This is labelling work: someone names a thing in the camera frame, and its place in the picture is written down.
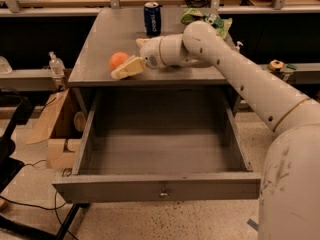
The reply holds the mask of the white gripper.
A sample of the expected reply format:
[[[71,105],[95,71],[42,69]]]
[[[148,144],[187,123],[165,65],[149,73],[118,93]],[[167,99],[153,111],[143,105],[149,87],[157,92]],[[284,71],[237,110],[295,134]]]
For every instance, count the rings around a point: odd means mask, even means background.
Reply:
[[[137,38],[136,44],[139,47],[140,56],[144,59],[146,65],[151,69],[160,69],[164,63],[160,56],[160,43],[163,37],[155,38]],[[145,63],[141,57],[130,56],[123,64],[111,71],[113,79],[124,79],[129,76],[142,73],[145,69]]]

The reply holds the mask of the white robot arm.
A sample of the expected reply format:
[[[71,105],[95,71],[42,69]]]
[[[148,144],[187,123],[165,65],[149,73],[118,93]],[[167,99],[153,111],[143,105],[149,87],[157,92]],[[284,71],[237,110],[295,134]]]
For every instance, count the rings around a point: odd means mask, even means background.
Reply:
[[[232,49],[204,21],[178,35],[136,41],[138,57],[112,67],[122,79],[144,68],[213,65],[278,137],[260,183],[259,240],[320,240],[320,103]]]

